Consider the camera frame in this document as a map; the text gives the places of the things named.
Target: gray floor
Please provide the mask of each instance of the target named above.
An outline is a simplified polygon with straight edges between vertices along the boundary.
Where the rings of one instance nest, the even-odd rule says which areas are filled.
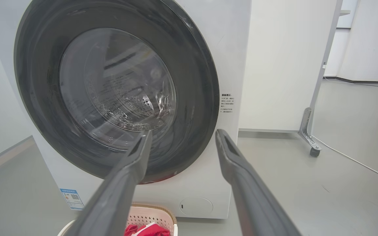
[[[378,169],[378,87],[324,82],[314,134]],[[238,146],[304,236],[378,235],[378,175],[296,134],[240,132]],[[57,235],[76,217],[36,146],[0,167],[0,236]],[[178,219],[180,236],[241,235],[228,220]]]

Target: door glass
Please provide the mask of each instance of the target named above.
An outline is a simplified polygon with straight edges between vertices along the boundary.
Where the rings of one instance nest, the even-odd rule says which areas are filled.
[[[142,130],[153,143],[167,132],[176,113],[176,91],[164,62],[130,33],[97,28],[66,49],[60,90],[69,113],[90,137],[126,150]]]

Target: red cloth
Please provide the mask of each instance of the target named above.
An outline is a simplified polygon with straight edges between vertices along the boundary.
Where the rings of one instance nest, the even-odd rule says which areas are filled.
[[[145,226],[141,226],[138,231],[136,230],[136,225],[128,225],[125,229],[124,236],[131,236],[131,234],[139,232],[144,229]],[[158,224],[153,224],[148,228],[144,229],[142,232],[138,233],[138,236],[170,236],[170,231],[159,226]]]
[[[125,229],[125,233],[123,236],[131,236],[131,234],[136,233],[138,231],[138,226],[137,225],[128,225]]]

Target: front-loading washing machine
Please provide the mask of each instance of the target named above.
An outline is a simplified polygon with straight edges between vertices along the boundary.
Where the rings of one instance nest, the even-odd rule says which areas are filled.
[[[214,130],[237,140],[250,0],[0,0],[0,58],[65,197],[82,209],[142,130],[134,201],[227,218]]]

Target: white washing machine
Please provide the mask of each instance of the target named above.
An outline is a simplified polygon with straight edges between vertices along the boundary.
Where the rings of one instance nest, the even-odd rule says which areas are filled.
[[[250,2],[0,0],[0,58],[65,207],[151,129],[134,201],[227,218],[213,133],[237,140]]]

